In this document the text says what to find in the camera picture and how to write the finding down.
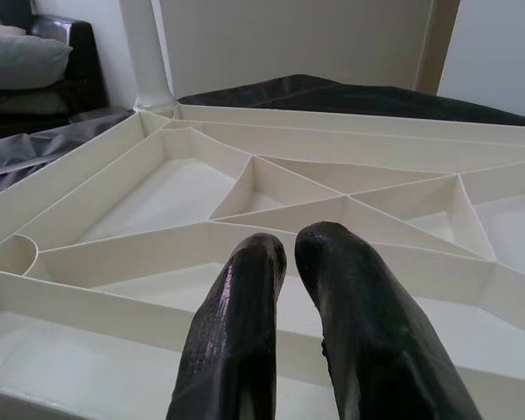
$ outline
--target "white column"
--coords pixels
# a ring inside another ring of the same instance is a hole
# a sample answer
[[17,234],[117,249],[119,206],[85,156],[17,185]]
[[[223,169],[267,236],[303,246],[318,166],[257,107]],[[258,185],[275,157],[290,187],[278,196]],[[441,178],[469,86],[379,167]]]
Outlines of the white column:
[[119,0],[136,76],[135,109],[162,112],[176,104],[167,84],[151,0]]

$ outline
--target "black leather sofa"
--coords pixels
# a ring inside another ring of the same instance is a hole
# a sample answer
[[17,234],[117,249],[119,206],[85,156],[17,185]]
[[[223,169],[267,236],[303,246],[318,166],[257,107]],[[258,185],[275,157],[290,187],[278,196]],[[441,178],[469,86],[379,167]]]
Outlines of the black leather sofa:
[[90,23],[65,17],[32,15],[30,0],[0,0],[0,25],[20,27],[28,35],[56,39],[73,48],[64,80],[39,89],[0,91],[0,97],[56,92],[66,104],[67,112],[58,115],[0,115],[0,138],[66,125],[75,114],[108,106]]

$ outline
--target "white wall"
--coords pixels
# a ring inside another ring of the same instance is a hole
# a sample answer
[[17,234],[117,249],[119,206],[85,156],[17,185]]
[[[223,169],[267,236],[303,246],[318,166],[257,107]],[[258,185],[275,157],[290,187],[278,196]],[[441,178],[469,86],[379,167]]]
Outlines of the white wall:
[[37,13],[85,20],[93,26],[111,105],[131,109],[137,87],[118,0],[33,0],[33,6]]
[[438,94],[525,115],[525,0],[461,0]]
[[300,73],[413,88],[432,3],[160,1],[178,98]]

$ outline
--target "white pole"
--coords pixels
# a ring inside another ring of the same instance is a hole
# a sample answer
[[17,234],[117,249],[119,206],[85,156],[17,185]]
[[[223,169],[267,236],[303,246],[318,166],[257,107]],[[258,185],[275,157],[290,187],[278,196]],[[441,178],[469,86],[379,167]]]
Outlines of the white pole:
[[135,109],[169,111],[176,102],[167,84],[151,0],[119,0],[136,77]]

